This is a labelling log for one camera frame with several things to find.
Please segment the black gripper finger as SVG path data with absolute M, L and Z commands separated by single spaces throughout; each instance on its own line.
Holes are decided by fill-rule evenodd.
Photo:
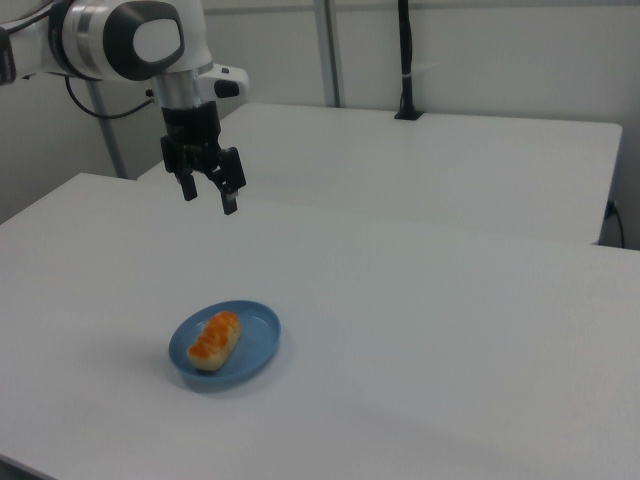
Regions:
M 238 150 L 217 149 L 206 158 L 203 173 L 217 187 L 224 214 L 236 212 L 238 191 L 247 184 Z
M 197 197 L 197 189 L 188 148 L 185 145 L 174 142 L 169 136 L 162 137 L 160 143 L 165 170 L 175 176 L 186 201 L 195 199 Z

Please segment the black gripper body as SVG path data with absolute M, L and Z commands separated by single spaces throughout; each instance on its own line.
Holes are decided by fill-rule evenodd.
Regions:
M 167 131 L 161 138 L 166 171 L 178 172 L 181 162 L 201 173 L 215 170 L 221 150 L 217 103 L 206 102 L 188 109 L 162 107 L 161 111 Z

